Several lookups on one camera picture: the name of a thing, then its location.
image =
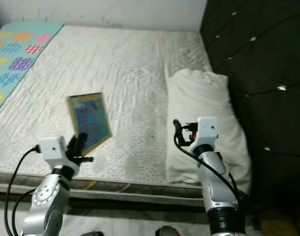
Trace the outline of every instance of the white wall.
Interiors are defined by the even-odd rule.
[[[0,25],[11,21],[199,30],[207,0],[0,0]]]

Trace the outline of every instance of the white pillow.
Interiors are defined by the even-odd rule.
[[[169,182],[199,182],[196,161],[179,151],[173,142],[173,120],[178,119],[185,125],[197,122],[198,117],[217,117],[219,137],[215,151],[221,153],[239,190],[250,193],[251,160],[244,131],[232,110],[227,83],[228,78],[224,75],[190,69],[181,70],[167,79],[166,173]],[[183,132],[183,135],[186,139],[189,132]]]

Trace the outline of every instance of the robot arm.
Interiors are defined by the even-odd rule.
[[[197,123],[182,127],[173,121],[180,146],[189,146],[189,152],[216,170],[230,185],[229,170],[221,156],[214,152],[217,134],[217,119],[214,117],[198,118]],[[193,132],[190,142],[184,141],[181,130],[188,128]],[[213,172],[198,164],[198,177],[203,188],[204,205],[210,222],[212,236],[245,235],[245,220],[238,200],[228,186]]]
[[[23,223],[22,236],[58,236],[62,215],[69,200],[70,181],[82,162],[93,161],[81,155],[87,136],[80,134],[66,147],[63,137],[40,142],[44,159],[52,168],[32,196],[32,205]]]

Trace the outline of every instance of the colorful book cover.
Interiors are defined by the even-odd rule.
[[[102,93],[69,96],[67,98],[76,136],[86,133],[88,140],[82,155],[85,156],[112,136]]]

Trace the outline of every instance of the black cable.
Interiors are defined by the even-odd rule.
[[[6,192],[6,200],[4,202],[4,225],[5,225],[5,228],[6,228],[6,231],[8,233],[9,236],[13,236],[11,230],[10,230],[10,227],[9,227],[9,223],[8,223],[8,204],[9,204],[9,194],[10,194],[10,189],[11,189],[11,185],[14,181],[14,178],[16,177],[16,174],[19,170],[19,167],[23,161],[23,159],[30,153],[30,152],[33,152],[33,151],[36,151],[36,152],[40,152],[39,150],[39,147],[38,146],[35,146],[33,148],[31,148],[29,151],[27,151],[21,158],[21,160],[19,161],[18,165],[17,165],[17,168],[16,170],[14,171],[12,177],[11,177],[11,180],[10,180],[10,183],[8,185],[8,189],[7,189],[7,192]]]
[[[233,176],[231,175],[231,173],[229,172],[229,177],[230,177],[230,180],[232,181],[232,184],[233,184],[233,187],[235,189],[235,191],[238,191],[238,186],[237,186],[237,183],[235,182]]]
[[[174,134],[174,144],[176,145],[176,147],[182,151],[183,153],[185,153],[186,155],[190,156],[191,158],[193,158],[194,160],[198,161],[200,164],[202,164],[203,166],[205,166],[208,170],[210,170],[212,173],[214,173],[220,180],[222,180],[225,185],[231,190],[231,192],[234,194],[238,205],[241,209],[241,204],[240,204],[240,197],[239,197],[239,193],[237,190],[235,190],[232,185],[221,175],[219,174],[219,172],[217,172],[214,168],[212,168],[210,165],[208,165],[206,162],[202,161],[201,159],[199,159],[198,157],[196,157],[195,155],[191,154],[190,152],[182,149],[180,147],[180,145],[177,143],[176,141],[176,133]]]
[[[11,224],[12,224],[12,231],[13,231],[13,233],[14,233],[15,236],[19,236],[19,235],[18,235],[18,231],[17,231],[17,229],[16,229],[16,222],[15,222],[15,220],[16,220],[16,210],[17,210],[17,207],[18,207],[20,201],[21,201],[25,196],[29,195],[30,193],[33,193],[35,190],[36,190],[36,188],[35,188],[35,189],[32,189],[32,190],[30,190],[30,191],[28,191],[28,192],[26,192],[26,193],[24,193],[24,194],[22,194],[21,197],[16,201],[16,204],[14,205],[14,207],[13,207],[13,209],[12,209]]]

